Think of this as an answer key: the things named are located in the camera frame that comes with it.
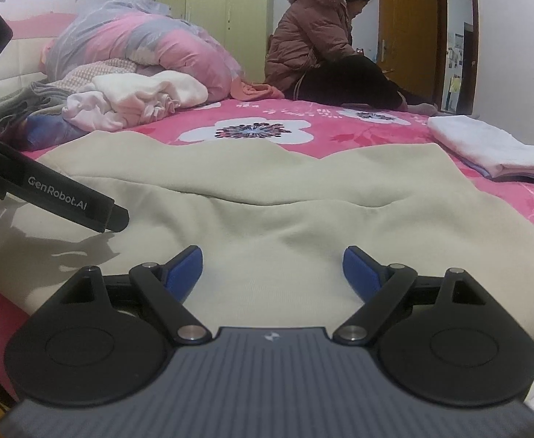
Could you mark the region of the blue denim jeans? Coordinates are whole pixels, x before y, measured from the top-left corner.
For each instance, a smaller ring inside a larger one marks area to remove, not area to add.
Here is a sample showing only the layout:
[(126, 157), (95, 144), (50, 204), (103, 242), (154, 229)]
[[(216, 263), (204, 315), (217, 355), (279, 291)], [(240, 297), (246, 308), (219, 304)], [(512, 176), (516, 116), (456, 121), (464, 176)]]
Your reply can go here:
[(62, 145), (86, 134), (86, 131), (69, 124), (61, 115), (29, 116), (20, 135), (20, 150), (35, 151)]

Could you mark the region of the grey sweater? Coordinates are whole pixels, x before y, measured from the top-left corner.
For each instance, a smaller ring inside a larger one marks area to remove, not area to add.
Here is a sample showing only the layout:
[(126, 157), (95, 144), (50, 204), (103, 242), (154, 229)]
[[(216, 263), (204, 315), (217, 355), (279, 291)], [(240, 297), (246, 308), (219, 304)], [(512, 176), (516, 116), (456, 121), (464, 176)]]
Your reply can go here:
[(22, 124), (30, 115), (53, 114), (61, 110), (72, 95), (44, 81), (30, 82), (24, 88), (18, 89), (0, 98), (0, 137), (13, 128)]

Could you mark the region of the white pale pink garment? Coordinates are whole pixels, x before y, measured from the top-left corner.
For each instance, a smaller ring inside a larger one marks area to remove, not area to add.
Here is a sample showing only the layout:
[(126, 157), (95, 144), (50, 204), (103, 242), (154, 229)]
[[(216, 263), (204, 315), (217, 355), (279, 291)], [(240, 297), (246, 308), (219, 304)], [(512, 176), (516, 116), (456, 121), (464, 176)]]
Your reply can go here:
[(63, 119), (82, 131), (121, 131), (127, 121), (115, 112), (100, 91), (74, 93), (62, 108)]

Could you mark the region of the white padded headboard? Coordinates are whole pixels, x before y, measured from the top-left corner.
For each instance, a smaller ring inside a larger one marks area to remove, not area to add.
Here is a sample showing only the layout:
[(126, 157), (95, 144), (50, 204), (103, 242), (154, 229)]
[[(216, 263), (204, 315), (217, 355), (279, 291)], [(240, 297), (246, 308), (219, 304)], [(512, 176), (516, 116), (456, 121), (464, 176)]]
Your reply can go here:
[(0, 97), (46, 78), (43, 72), (44, 49), (75, 18), (74, 14), (47, 13), (8, 21), (14, 37), (0, 55)]

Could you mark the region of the pink checkered knit blanket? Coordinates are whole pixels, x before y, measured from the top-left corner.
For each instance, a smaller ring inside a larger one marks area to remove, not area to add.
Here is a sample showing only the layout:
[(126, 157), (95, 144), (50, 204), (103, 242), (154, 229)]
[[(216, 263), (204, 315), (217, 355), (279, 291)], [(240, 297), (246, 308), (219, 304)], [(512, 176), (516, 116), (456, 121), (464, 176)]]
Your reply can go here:
[(75, 67), (62, 79), (50, 82), (49, 85), (68, 92), (76, 93), (100, 75), (135, 73), (137, 64), (128, 59), (114, 58), (91, 62)]

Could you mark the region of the cream fleece garment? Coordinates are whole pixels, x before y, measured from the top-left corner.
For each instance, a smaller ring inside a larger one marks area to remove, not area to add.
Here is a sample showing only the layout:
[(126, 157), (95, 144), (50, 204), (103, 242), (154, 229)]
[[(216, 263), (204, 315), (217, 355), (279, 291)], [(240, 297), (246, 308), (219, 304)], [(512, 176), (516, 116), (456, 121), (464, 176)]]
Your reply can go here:
[(207, 102), (207, 87), (186, 73), (164, 70), (152, 76), (138, 73), (105, 74), (92, 79), (111, 108), (128, 124), (148, 124), (179, 109)]

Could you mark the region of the folded white towel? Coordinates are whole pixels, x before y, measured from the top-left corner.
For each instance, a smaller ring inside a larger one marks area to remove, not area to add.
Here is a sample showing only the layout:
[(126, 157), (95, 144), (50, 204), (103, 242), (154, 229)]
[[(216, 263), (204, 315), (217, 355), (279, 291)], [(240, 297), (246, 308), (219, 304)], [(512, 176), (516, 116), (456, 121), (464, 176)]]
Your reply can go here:
[(534, 145), (467, 116), (430, 117), (431, 135), (488, 179), (534, 180)]

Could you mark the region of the pink grey rolled duvet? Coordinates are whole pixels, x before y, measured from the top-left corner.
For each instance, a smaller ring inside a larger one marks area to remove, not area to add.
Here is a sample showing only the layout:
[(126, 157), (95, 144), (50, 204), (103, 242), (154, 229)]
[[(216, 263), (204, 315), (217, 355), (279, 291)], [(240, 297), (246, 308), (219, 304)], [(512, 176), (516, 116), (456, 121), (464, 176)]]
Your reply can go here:
[(191, 75), (207, 87), (210, 103), (228, 97), (243, 73), (205, 29), (151, 0), (111, 0), (79, 14), (46, 45), (40, 67), (57, 81), (78, 66), (114, 58)]

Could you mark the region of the salmon orange cloth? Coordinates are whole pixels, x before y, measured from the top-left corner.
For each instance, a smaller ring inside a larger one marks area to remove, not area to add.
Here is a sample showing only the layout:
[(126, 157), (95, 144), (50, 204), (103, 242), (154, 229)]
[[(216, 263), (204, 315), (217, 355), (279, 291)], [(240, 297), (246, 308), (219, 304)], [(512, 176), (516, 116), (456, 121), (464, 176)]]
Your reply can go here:
[(236, 78), (231, 84), (230, 97), (242, 102), (252, 102), (266, 99), (284, 99), (285, 95), (272, 85), (249, 83)]

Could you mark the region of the person in mauve puffer coat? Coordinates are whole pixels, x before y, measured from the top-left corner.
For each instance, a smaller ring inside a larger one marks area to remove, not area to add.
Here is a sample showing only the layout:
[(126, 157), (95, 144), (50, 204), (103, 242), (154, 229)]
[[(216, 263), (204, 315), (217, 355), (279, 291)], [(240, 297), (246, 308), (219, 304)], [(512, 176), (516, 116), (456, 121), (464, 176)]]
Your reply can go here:
[(370, 1), (288, 0), (268, 43), (265, 82), (290, 100), (436, 115), (353, 47), (352, 21)]

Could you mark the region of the yellow-green wardrobe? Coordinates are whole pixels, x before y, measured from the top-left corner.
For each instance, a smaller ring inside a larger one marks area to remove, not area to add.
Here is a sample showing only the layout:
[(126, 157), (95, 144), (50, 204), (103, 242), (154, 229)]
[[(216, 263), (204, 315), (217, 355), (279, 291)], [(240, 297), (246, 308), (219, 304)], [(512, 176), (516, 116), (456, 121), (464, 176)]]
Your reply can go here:
[(253, 82), (264, 80), (274, 0), (157, 0), (174, 17), (207, 30), (238, 61)]

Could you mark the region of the brown wooden door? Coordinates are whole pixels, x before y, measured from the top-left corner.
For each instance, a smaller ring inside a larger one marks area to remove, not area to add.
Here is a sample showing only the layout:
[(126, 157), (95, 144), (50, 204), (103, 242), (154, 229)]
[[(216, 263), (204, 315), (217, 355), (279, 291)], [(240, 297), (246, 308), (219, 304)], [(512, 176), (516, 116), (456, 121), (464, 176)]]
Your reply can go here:
[(379, 0), (378, 65), (411, 93), (434, 94), (437, 0)]

